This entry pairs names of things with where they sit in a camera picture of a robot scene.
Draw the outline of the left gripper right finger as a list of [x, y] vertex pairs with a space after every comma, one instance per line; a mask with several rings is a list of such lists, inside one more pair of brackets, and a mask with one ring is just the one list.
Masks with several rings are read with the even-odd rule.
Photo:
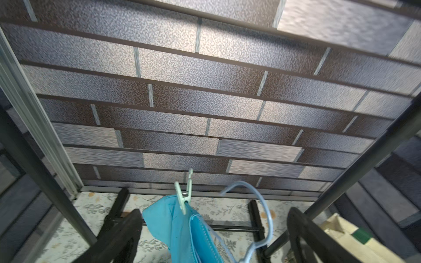
[[318, 227], [298, 208], [291, 208], [287, 216], [287, 229], [296, 263], [358, 263], [332, 237]]

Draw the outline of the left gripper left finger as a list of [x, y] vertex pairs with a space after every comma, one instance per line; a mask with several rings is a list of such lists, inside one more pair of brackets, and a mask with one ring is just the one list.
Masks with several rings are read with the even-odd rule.
[[142, 227], [142, 214], [139, 209], [135, 209], [74, 262], [132, 263], [136, 257]]

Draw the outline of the blue t-shirt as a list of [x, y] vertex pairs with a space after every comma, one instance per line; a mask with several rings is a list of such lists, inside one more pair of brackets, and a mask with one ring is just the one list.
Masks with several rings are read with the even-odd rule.
[[174, 263], [236, 262], [223, 239], [210, 228], [202, 215], [185, 203], [184, 214], [176, 195], [164, 196], [143, 210], [150, 233], [167, 245]]

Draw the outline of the white clothespin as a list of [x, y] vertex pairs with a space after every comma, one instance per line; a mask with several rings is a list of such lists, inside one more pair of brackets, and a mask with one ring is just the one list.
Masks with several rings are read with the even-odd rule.
[[180, 208], [182, 210], [182, 213], [184, 215], [187, 214], [187, 207], [186, 204], [190, 203], [191, 201], [191, 196], [192, 196], [192, 189], [193, 189], [193, 180], [192, 180], [192, 175], [193, 175], [193, 169], [190, 168], [188, 171], [188, 179], [187, 179], [187, 185], [186, 185], [186, 192], [183, 192], [181, 187], [180, 187], [180, 183], [178, 181], [176, 181], [174, 183], [174, 187], [175, 187], [175, 191], [176, 191], [176, 196], [180, 205]]

